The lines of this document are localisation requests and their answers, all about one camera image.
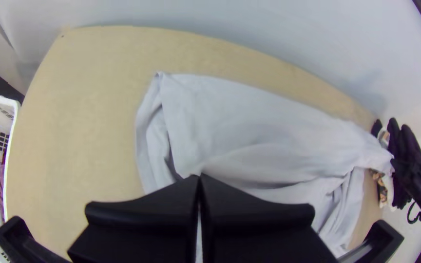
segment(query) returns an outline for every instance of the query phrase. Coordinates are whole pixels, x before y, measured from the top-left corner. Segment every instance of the pink fabric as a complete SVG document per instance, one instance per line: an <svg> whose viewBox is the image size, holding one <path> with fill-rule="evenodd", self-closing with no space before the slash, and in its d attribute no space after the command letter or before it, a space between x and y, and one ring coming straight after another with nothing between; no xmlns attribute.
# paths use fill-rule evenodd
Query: pink fabric
<svg viewBox="0 0 421 263"><path fill-rule="evenodd" d="M5 166L6 166L5 164L1 164L1 168L0 168L0 212L1 212L1 218L3 222L4 222L4 207L3 207L3 199L2 199L3 197L2 189L4 187L4 167Z"/></svg>

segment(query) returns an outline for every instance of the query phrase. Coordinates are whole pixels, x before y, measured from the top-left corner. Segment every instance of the black strap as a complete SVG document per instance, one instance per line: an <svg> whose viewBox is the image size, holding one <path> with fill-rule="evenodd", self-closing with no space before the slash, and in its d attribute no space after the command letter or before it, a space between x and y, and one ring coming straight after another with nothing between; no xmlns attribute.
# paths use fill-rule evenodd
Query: black strap
<svg viewBox="0 0 421 263"><path fill-rule="evenodd" d="M407 212L407 222L409 222L409 224L415 224L415 222L418 220L418 219L420 219L420 221L421 221L421 211L420 212L418 212L418 214L417 214L417 216L413 219L413 220L410 220L410 212L412 212L412 208L414 207L414 205L415 205L415 201L410 205L410 207L409 207L409 211Z"/></svg>

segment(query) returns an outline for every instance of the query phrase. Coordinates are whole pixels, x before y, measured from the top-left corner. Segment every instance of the tan mattress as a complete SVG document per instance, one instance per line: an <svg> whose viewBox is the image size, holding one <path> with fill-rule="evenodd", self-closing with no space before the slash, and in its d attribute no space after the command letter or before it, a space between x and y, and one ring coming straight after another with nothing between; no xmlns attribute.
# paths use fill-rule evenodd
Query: tan mattress
<svg viewBox="0 0 421 263"><path fill-rule="evenodd" d="M7 174L7 214L67 258L87 225L84 206L143 195L135 163L136 111L157 71L226 78L291 98L370 129L374 116L317 77L258 51L190 33L91 27L62 33L17 118ZM376 186L352 244L380 218Z"/></svg>

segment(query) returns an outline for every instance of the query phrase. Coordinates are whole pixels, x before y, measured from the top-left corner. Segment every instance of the white sheet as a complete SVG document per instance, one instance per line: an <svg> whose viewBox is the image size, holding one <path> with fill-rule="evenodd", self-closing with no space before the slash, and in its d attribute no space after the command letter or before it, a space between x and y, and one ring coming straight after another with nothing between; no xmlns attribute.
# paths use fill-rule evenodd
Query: white sheet
<svg viewBox="0 0 421 263"><path fill-rule="evenodd" d="M310 203L312 227L338 257L363 198L363 168L392 155L354 123L244 84L158 73L136 119L146 193L206 173L261 199Z"/></svg>

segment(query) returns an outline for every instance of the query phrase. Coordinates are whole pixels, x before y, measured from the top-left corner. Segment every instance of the patterned fabric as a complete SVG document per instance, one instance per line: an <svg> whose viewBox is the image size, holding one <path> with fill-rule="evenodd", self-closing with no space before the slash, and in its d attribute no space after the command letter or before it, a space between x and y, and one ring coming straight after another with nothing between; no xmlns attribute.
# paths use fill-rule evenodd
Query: patterned fabric
<svg viewBox="0 0 421 263"><path fill-rule="evenodd" d="M380 201L380 208L387 206L387 188L383 182L385 174L373 169L367 169L365 172L373 177L373 180L375 180L375 182L378 184L378 199Z"/></svg>

